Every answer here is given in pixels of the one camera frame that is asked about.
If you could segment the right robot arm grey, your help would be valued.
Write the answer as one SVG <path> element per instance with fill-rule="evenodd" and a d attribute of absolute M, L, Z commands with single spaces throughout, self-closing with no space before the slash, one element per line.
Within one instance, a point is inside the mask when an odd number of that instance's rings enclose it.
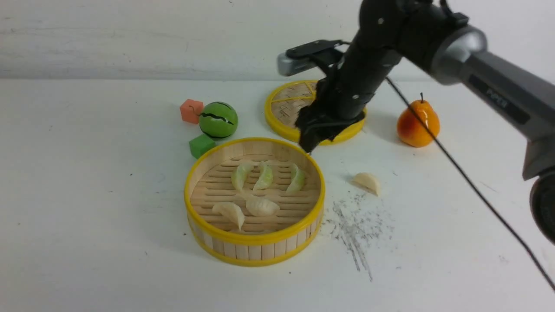
<path fill-rule="evenodd" d="M 309 153 L 363 120 L 363 109 L 401 59 L 442 85 L 462 83 L 527 140 L 524 180 L 534 221 L 554 241 L 555 87 L 487 50 L 484 33 L 445 0 L 364 0 L 359 30 L 343 41 L 320 39 L 279 55 L 278 71 L 292 76 L 318 67 L 315 100 L 299 112 L 299 144 Z"/>

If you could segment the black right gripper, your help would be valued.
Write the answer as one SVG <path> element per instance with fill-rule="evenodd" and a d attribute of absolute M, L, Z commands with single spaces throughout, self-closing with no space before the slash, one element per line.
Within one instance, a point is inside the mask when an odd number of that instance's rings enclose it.
<path fill-rule="evenodd" d="M 432 58 L 469 18 L 445 0 L 364 0 L 359 29 L 343 57 L 317 84 L 317 96 L 300 110 L 299 146 L 311 154 L 317 140 L 332 140 L 365 117 L 363 109 L 401 59 L 427 73 Z"/>

